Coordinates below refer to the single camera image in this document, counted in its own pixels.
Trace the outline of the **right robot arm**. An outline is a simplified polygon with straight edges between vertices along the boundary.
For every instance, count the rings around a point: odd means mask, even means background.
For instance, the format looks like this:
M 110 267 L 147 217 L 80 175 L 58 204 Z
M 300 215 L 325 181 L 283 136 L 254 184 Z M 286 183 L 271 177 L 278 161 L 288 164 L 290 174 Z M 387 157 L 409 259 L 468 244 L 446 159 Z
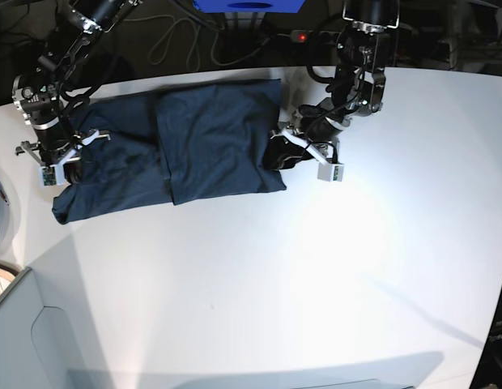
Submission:
M 23 141 L 15 153 L 28 154 L 38 164 L 42 186 L 62 186 L 79 178 L 82 151 L 96 140 L 109 139 L 106 130 L 81 131 L 71 116 L 86 108 L 90 98 L 112 74 L 109 64 L 98 81 L 73 95 L 74 74 L 83 67 L 101 37 L 113 32 L 139 6 L 138 1 L 69 1 L 60 16 L 78 35 L 61 39 L 62 24 L 48 35 L 36 68 L 15 78 L 12 101 L 36 134 L 36 142 Z

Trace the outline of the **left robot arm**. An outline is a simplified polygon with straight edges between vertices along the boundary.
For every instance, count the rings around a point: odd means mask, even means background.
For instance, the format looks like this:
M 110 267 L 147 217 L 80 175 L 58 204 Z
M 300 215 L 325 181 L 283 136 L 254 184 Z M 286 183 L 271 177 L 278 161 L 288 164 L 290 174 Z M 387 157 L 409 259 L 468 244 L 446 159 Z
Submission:
M 263 158 L 268 170 L 292 169 L 301 161 L 314 159 L 333 174 L 341 172 L 339 135 L 353 117 L 381 110 L 391 32 L 399 25 L 400 3 L 345 1 L 340 16 L 345 26 L 335 41 L 338 63 L 334 75 L 319 75 L 311 60 L 305 67 L 311 80 L 325 85 L 328 97 L 317 105 L 300 105 L 272 133 Z

